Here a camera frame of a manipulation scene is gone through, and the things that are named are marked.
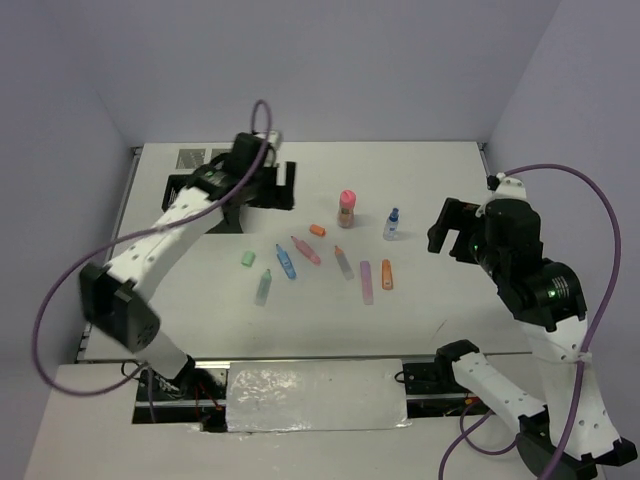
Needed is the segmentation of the blue cap spray bottle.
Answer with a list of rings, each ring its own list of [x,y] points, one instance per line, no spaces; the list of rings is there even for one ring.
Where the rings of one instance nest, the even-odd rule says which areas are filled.
[[[395,238],[397,229],[399,224],[399,209],[393,208],[387,217],[384,230],[383,230],[383,239],[387,241],[392,241]]]

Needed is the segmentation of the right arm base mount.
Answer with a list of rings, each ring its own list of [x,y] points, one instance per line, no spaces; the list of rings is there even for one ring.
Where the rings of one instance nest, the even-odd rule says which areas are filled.
[[[404,386],[410,419],[459,417],[468,406],[470,415],[488,411],[469,390],[451,383],[434,362],[404,363],[394,380]]]

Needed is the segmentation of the orange marker cap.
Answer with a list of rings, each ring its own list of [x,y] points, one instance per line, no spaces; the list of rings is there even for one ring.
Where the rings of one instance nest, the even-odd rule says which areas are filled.
[[[326,235],[326,229],[320,225],[312,224],[309,227],[309,231],[311,234],[319,237],[324,237]]]

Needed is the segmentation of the orange tip grey highlighter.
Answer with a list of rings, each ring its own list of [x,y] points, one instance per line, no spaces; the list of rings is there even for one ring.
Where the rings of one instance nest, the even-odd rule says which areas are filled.
[[[346,254],[343,249],[341,249],[338,245],[334,248],[334,254],[336,261],[340,267],[340,270],[346,280],[352,280],[355,278],[355,274],[353,269],[346,257]]]

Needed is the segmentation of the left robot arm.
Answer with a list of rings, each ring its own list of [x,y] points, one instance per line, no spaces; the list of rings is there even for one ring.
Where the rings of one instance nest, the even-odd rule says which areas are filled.
[[[191,356],[162,332],[150,302],[181,257],[205,233],[229,225],[245,204],[264,209],[293,207],[295,165],[286,165],[287,182],[277,183],[278,131],[240,133],[228,152],[196,168],[150,234],[107,264],[86,264],[79,273],[86,320],[148,364],[160,387],[175,399],[189,396],[205,377]]]

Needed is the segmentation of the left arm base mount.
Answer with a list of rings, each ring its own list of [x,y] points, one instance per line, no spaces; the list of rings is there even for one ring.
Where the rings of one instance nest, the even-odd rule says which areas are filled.
[[[190,424],[208,433],[226,433],[226,390],[228,368],[206,369],[190,391],[180,391],[164,383],[155,374],[148,387],[148,372],[141,371],[137,381],[131,423]]]

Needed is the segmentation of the pink cap bottle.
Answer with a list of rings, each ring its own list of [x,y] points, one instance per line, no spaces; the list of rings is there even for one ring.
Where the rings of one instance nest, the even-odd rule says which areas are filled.
[[[341,228],[350,228],[353,226],[355,221],[355,204],[356,194],[352,190],[343,190],[339,196],[337,213],[337,224]]]

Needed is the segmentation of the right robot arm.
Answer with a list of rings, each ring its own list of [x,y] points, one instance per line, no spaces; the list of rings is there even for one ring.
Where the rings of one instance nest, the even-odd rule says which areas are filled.
[[[600,466],[624,466],[638,457],[633,442],[611,422],[585,349],[589,331],[580,281],[567,265],[543,255],[541,219],[523,183],[505,174],[487,180],[482,204],[448,198],[427,232],[428,250],[450,251],[480,266],[519,323],[542,379],[537,399],[498,372],[468,340],[439,348],[436,383],[469,390],[515,434],[515,447],[539,479],[593,479]]]

